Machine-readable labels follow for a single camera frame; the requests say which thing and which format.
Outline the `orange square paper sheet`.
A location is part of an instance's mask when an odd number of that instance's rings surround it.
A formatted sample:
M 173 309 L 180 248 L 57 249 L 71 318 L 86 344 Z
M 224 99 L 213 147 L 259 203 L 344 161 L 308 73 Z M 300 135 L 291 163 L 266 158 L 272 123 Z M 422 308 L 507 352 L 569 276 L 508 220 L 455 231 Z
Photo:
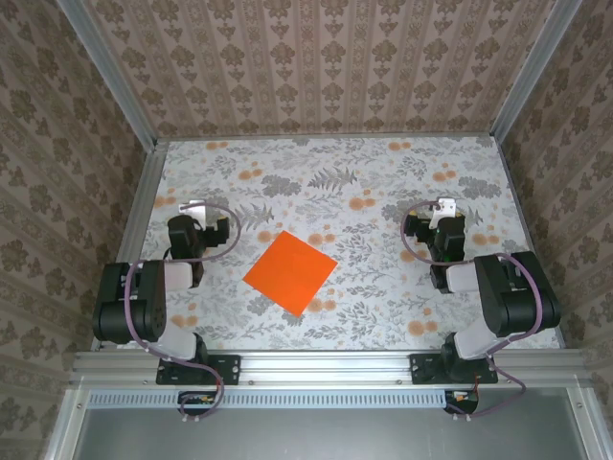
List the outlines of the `orange square paper sheet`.
M 298 317 L 336 267 L 334 259 L 283 231 L 243 281 Z

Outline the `aluminium table side rail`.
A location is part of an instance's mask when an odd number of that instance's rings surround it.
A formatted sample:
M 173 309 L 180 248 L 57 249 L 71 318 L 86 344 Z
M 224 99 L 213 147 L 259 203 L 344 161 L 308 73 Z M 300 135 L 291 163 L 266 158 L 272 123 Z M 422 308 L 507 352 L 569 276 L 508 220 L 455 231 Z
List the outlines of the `aluminium table side rail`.
M 158 139 L 145 157 L 116 257 L 117 263 L 134 263 L 142 253 L 167 153 L 168 142 Z
M 499 153 L 499 156 L 500 156 L 500 159 L 501 159 L 501 162 L 502 162 L 502 166 L 503 166 L 503 168 L 505 170 L 505 173 L 506 173 L 509 185 L 510 185 L 510 190 L 511 190 L 511 194 L 512 194 L 512 197 L 513 197 L 513 201 L 514 201 L 514 204 L 515 204 L 515 207 L 516 207 L 516 210 L 517 210 L 517 214 L 518 214 L 520 222 L 521 222 L 521 226 L 522 226 L 522 229 L 523 229 L 524 236 L 526 237 L 527 245 L 532 250 L 532 252 L 535 252 L 534 242 L 533 242 L 532 236 L 530 234 L 529 227 L 528 227 L 528 224 L 526 222 L 526 219 L 525 219 L 522 207 L 521 207 L 521 203 L 520 203 L 520 199 L 518 197 L 518 193 L 516 191 L 515 185 L 514 185 L 513 180 L 512 180 L 511 169 L 510 169 L 510 167 L 508 165 L 507 159 L 505 157 L 505 154 L 503 152 L 503 149 L 501 147 L 500 142 L 493 135 L 491 135 L 490 138 L 493 140 L 494 145 L 495 145 L 495 147 L 498 150 L 498 153 Z

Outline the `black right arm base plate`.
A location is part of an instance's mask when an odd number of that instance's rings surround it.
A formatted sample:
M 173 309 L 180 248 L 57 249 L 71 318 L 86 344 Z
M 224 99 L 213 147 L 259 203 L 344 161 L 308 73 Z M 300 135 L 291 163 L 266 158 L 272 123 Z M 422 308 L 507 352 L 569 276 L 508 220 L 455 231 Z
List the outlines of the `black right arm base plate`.
M 484 358 L 463 360 L 441 354 L 417 354 L 410 355 L 410 364 L 411 380 L 415 385 L 498 382 L 497 373 L 489 368 Z

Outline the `wide aluminium mounting rail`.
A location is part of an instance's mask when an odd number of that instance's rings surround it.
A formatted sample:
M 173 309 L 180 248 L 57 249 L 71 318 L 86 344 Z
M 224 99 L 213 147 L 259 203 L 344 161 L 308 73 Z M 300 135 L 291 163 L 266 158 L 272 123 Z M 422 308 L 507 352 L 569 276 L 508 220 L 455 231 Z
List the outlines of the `wide aluminium mounting rail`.
M 232 389 L 405 389 L 412 386 L 414 356 L 427 351 L 245 351 Z M 577 350 L 502 350 L 495 364 L 533 388 L 590 388 Z M 77 354 L 70 388 L 156 387 L 158 359 L 141 350 L 103 349 Z

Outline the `floral patterned table cover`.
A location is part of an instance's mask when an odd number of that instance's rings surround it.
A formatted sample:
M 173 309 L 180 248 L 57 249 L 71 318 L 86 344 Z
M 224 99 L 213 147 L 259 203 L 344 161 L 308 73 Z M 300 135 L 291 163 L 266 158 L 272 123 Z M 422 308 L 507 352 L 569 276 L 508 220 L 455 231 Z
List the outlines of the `floral patterned table cover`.
M 181 203 L 204 200 L 209 224 L 238 220 L 200 286 L 167 305 L 209 348 L 436 348 L 481 309 L 474 292 L 435 290 L 427 248 L 400 236 L 406 209 L 440 196 L 465 215 L 468 257 L 529 248 L 490 137 L 168 142 L 142 257 L 169 247 Z M 337 262 L 298 317 L 243 281 L 283 231 Z

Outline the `grey metal panel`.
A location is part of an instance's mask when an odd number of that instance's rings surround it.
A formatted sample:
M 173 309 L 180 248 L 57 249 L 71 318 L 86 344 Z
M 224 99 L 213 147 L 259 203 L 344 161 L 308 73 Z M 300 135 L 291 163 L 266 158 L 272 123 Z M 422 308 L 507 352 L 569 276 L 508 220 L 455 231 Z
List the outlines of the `grey metal panel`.
M 592 460 L 561 389 L 531 390 L 483 418 L 441 409 L 230 408 L 200 422 L 175 409 L 60 410 L 45 460 Z

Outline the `thin aluminium table rail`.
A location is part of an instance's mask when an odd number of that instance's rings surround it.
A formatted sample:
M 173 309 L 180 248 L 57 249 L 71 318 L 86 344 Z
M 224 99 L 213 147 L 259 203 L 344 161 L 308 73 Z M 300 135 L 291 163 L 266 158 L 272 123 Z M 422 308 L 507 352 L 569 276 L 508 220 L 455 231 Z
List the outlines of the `thin aluminium table rail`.
M 159 137 L 157 144 L 165 142 L 196 141 L 255 141 L 255 140 L 315 140 L 315 139 L 357 139 L 357 138 L 467 138 L 492 137 L 485 132 L 379 132 L 379 133 L 326 133 L 326 134 L 286 134 L 286 135 L 222 135 L 208 137 Z

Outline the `black connector board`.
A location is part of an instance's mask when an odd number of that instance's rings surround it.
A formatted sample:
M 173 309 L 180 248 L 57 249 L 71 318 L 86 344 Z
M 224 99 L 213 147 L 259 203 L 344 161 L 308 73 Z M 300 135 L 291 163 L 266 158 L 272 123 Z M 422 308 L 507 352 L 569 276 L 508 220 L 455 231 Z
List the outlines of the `black connector board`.
M 451 415 L 471 415 L 479 404 L 477 390 L 446 390 L 444 411 Z
M 182 391 L 177 395 L 178 411 L 187 417 L 201 418 L 215 405 L 217 391 Z

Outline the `aluminium frame post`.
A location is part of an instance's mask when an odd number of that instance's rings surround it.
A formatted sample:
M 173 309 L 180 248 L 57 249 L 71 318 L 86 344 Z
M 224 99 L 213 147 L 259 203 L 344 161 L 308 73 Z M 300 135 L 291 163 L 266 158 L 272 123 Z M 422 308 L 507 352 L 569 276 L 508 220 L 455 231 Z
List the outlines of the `aluminium frame post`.
M 157 141 L 154 127 L 140 106 L 136 92 L 131 88 L 128 77 L 122 72 L 119 61 L 113 55 L 100 27 L 88 12 L 85 0 L 57 0 L 57 3 L 97 67 L 144 150 L 153 151 Z
M 492 125 L 490 135 L 498 144 L 509 134 L 581 3 L 582 0 L 556 0 Z

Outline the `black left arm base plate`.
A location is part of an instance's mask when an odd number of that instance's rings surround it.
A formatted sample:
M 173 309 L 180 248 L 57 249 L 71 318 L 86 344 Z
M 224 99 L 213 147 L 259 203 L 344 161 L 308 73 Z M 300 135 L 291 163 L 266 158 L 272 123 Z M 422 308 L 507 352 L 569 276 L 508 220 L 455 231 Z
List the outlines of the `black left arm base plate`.
M 208 355 L 207 365 L 221 376 L 224 384 L 238 385 L 241 368 L 240 355 Z M 216 385 L 216 378 L 210 372 L 202 369 L 160 360 L 156 383 L 175 386 Z

